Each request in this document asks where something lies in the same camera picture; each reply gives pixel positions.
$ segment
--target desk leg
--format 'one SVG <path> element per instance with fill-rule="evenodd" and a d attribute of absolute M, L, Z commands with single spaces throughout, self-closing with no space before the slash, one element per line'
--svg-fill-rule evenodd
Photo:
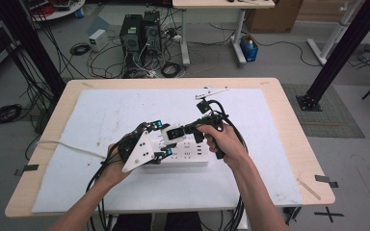
<path fill-rule="evenodd" d="M 243 25 L 243 19 L 245 17 L 245 12 L 246 12 L 245 9 L 241 9 L 239 11 L 239 18 L 237 21 L 237 28 L 236 28 L 235 36 L 232 37 L 232 45 L 236 52 L 237 59 L 239 61 L 239 67 L 242 66 L 242 64 L 246 64 L 245 56 L 243 55 L 242 49 L 240 48 L 240 45 L 239 45 L 240 33 L 242 31 L 242 25 Z"/>
<path fill-rule="evenodd" d="M 189 65 L 191 62 L 189 60 L 188 45 L 186 43 L 186 10 L 182 10 L 181 54 L 182 63 L 184 65 Z"/>

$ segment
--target white paper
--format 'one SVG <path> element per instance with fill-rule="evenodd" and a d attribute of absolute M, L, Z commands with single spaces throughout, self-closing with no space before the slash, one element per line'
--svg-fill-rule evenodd
<path fill-rule="evenodd" d="M 141 122 L 188 124 L 201 117 L 196 95 L 211 90 L 83 90 L 62 141 L 96 153 Z M 277 206 L 301 205 L 297 183 L 261 90 L 227 90 L 221 102 L 239 129 Z M 101 158 L 58 145 L 44 174 L 33 213 L 67 211 L 86 191 Z M 195 211 L 234 208 L 232 172 L 212 153 L 206 167 L 139 167 L 105 197 L 109 212 Z"/>

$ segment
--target hand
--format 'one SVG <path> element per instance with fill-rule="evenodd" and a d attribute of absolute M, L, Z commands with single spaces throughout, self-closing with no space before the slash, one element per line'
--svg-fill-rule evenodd
<path fill-rule="evenodd" d="M 114 144 L 110 144 L 108 150 L 112 148 Z M 118 149 L 115 148 L 111 153 L 111 156 L 114 157 L 111 160 L 111 164 L 109 164 L 101 173 L 100 177 L 97 181 L 105 182 L 106 184 L 114 187 L 115 185 L 119 184 L 125 177 L 127 177 L 131 171 L 124 173 L 122 172 L 122 168 L 124 167 L 124 163 L 121 160 L 121 157 L 118 154 Z"/>
<path fill-rule="evenodd" d="M 226 154 L 224 161 L 230 168 L 238 166 L 241 161 L 246 160 L 246 157 L 249 158 L 245 147 L 240 143 L 233 128 L 228 124 L 224 123 L 224 130 L 222 132 L 217 131 L 210 125 L 200 125 L 197 129 L 204 133 L 211 152 L 217 152 L 218 146 L 221 148 Z"/>

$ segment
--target table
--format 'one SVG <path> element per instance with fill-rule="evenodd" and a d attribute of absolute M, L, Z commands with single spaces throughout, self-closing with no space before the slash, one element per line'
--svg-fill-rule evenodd
<path fill-rule="evenodd" d="M 245 19 L 246 9 L 267 9 L 275 6 L 273 1 L 268 0 L 235 0 L 234 2 L 227 2 L 226 0 L 173 0 L 172 4 L 175 8 L 182 10 L 182 35 L 181 35 L 181 53 L 182 63 L 189 65 L 188 45 L 186 42 L 186 10 L 187 9 L 240 9 L 237 21 L 235 36 L 232 37 L 231 42 L 235 50 L 239 67 L 246 64 L 245 56 L 239 45 L 240 33 L 242 31 L 243 21 Z"/>
<path fill-rule="evenodd" d="M 67 16 L 71 13 L 77 12 L 79 9 L 81 9 L 84 6 L 85 2 L 86 2 L 86 0 L 79 0 L 78 2 L 71 1 L 70 10 L 68 10 L 68 11 L 55 11 L 52 14 L 50 14 L 48 16 L 45 16 L 45 17 L 43 17 L 43 16 L 40 17 L 39 15 L 34 15 L 34 17 L 32 17 L 32 18 L 33 18 L 34 21 L 46 21 L 46 20 L 52 20 L 52 19 L 64 17 L 64 16 Z"/>
<path fill-rule="evenodd" d="M 48 122 L 41 139 L 60 138 L 82 90 L 200 89 L 206 86 L 213 88 L 261 89 L 278 129 L 278 134 L 293 174 L 296 178 L 300 179 L 300 182 L 298 181 L 297 184 L 303 198 L 303 205 L 331 204 L 334 201 L 335 197 L 329 184 L 315 181 L 314 175 L 324 175 L 323 170 L 318 164 L 279 81 L 274 78 L 71 81 L 67 84 L 66 90 Z M 39 165 L 39 168 L 23 173 L 5 211 L 8 217 L 36 216 L 36 214 L 31 213 L 31 210 L 40 190 L 43 174 L 55 149 L 56 144 L 39 145 L 36 148 L 29 162 L 29 166 Z"/>

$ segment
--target plug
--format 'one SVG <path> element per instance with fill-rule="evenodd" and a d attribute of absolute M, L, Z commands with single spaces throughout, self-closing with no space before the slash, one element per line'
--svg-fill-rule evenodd
<path fill-rule="evenodd" d="M 147 75 L 149 78 L 156 78 L 157 77 L 157 72 L 155 70 L 150 70 Z"/>
<path fill-rule="evenodd" d="M 181 41 L 181 36 L 176 35 L 176 36 L 174 36 L 174 37 L 172 38 L 172 40 L 173 40 L 174 42 L 180 42 L 180 41 Z"/>

